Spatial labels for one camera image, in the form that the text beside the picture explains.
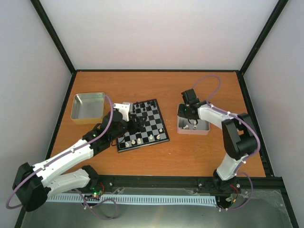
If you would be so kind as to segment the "black frame post left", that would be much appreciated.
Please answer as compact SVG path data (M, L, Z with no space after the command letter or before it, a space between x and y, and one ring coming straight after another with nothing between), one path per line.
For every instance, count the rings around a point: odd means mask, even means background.
M50 38L52 39L53 43L55 44L59 54L61 55L66 67L68 68L71 74L76 72L55 28L53 27L52 22L50 21L42 3L39 0L30 0L32 6L34 7L36 13L38 14L41 22L43 23L45 29L47 30Z

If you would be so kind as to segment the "empty silver metal tin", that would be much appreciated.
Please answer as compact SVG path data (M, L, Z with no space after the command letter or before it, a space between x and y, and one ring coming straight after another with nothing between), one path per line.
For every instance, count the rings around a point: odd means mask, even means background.
M78 125L100 123L104 114L104 98L105 94L102 92L76 94L71 120Z

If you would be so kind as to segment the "black frame post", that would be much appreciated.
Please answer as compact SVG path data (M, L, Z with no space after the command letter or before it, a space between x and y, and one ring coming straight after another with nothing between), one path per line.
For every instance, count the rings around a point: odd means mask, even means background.
M277 1L274 9L272 10L259 36L257 37L253 47L251 48L248 56L246 57L242 67L240 68L238 72L238 77L244 76L288 2L289 0Z
M71 74L76 72L55 28L53 27L52 22L50 21L42 3L39 0L30 0L32 6L34 7L36 13L38 14L41 22L43 23L45 29L47 30L50 38L52 39L53 43L55 44L59 54L61 55L66 67L68 68Z

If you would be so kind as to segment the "black chess piece set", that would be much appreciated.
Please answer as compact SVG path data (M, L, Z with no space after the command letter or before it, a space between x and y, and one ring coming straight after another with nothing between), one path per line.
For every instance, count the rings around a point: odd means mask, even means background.
M132 114L137 116L153 116L159 113L156 99L136 102L133 104Z

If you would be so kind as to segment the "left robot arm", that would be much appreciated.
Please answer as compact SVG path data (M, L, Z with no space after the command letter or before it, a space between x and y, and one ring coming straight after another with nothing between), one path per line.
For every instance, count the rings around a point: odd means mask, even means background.
M125 133L138 132L145 121L146 117L135 114L129 114L128 120L125 120L120 111L111 110L101 123L97 123L68 149L34 165L27 162L20 165L13 182L12 195L17 196L25 211L31 212L62 192L77 188L96 190L98 174L90 165L71 173L66 171L108 149L112 141Z

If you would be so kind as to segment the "black and silver chessboard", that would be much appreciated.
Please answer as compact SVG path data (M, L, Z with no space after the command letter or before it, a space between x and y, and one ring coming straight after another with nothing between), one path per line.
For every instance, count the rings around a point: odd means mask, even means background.
M168 142L170 140L164 119L161 114L161 110L158 104L158 110L159 113L153 116L142 116L142 127L141 130L137 133L129 133L126 132L123 136L119 137L116 139L116 147L117 151L120 152L126 152L129 150L134 150L138 149L143 146L148 146L148 145L154 145L158 143L164 143ZM153 135L153 139L150 140L149 136L150 134ZM159 140L156 139L156 136L160 135L161 138ZM142 143L138 144L137 139L141 138ZM135 140L136 143L135 145L131 144L131 141ZM125 146L125 143L128 142L130 144L129 147Z

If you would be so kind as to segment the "black frame post right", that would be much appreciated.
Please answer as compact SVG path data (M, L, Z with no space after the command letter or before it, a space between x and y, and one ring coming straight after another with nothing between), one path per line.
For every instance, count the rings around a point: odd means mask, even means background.
M288 2L289 0L277 1L274 9L272 10L259 36L257 37L253 47L251 48L248 56L246 57L242 67L240 68L238 72L238 77L244 76Z

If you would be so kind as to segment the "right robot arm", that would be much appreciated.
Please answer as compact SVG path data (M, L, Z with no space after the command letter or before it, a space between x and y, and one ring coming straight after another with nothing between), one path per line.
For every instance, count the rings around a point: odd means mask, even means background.
M226 154L214 170L212 187L223 192L236 180L237 171L247 159L259 152L261 142L251 117L234 114L217 108L208 101L200 101L194 89L181 93L183 103L177 112L177 132L180 134L206 135L210 125L222 131Z

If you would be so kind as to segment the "pink tin with white pieces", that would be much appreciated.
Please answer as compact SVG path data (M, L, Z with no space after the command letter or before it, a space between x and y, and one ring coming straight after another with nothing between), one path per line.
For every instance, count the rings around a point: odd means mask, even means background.
M210 123L205 120L188 120L177 115L177 132L179 134L207 135Z

